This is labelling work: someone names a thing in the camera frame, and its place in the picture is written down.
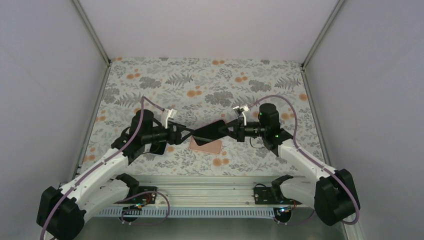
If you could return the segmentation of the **pink phone case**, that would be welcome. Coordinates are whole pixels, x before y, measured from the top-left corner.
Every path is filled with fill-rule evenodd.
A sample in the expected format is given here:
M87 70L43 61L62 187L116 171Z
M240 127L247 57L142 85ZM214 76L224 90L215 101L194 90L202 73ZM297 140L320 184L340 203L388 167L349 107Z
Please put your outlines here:
M215 140L204 145L198 145L195 139L191 137L188 149L205 154L219 155L221 153L222 146L223 143L221 140Z

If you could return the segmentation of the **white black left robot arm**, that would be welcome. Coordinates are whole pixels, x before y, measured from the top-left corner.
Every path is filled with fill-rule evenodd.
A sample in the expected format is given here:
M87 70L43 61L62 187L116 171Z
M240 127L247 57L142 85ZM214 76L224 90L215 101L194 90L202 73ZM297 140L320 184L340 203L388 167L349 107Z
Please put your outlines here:
M118 202L134 202L139 182L124 170L145 146L163 154L167 145L180 145L194 130L172 122L174 109L164 109L161 122L147 109L138 110L129 127L111 144L105 155L86 171L59 188L48 187L41 195L36 223L57 240L73 240L98 212Z

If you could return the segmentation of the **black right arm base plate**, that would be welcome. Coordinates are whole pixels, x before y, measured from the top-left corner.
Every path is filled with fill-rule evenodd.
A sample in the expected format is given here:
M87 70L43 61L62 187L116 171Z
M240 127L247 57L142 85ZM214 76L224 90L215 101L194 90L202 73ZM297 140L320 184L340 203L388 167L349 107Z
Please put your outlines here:
M257 183L253 188L253 197L256 205L295 205L300 202L284 197L280 185L294 177L283 175L271 182L270 186Z

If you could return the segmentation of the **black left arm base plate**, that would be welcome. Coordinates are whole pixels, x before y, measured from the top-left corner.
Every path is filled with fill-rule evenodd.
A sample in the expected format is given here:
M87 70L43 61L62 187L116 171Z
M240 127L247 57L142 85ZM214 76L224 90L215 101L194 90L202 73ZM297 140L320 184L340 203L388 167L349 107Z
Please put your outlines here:
M156 194L153 191L157 191L158 188L156 186L139 186L137 190L131 190L127 200L120 200L116 202L117 204L155 204Z

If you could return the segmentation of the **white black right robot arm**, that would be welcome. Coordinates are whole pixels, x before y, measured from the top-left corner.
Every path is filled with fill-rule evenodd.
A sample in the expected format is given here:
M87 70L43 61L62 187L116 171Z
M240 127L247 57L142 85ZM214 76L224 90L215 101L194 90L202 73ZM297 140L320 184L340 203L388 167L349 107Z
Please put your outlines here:
M245 138L261 138L264 147L277 157L293 164L306 178L295 179L283 175L267 187L268 195L259 195L263 204L303 204L313 209L314 214L326 225L332 226L354 215L354 225L359 220L360 202L353 176L346 169L337 170L308 155L295 139L295 136L281 127L279 113L272 103L259 107L258 120L247 121L248 106L236 106L235 120L230 121L219 131L238 142Z

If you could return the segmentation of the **black phone pink edge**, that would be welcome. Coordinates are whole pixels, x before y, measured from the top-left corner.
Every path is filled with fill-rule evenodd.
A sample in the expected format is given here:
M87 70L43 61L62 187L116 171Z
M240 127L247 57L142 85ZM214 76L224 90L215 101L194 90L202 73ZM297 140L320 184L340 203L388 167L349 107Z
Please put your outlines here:
M192 136L198 146L203 146L226 137L228 129L224 129L225 126L226 122L223 119L220 119L196 129Z

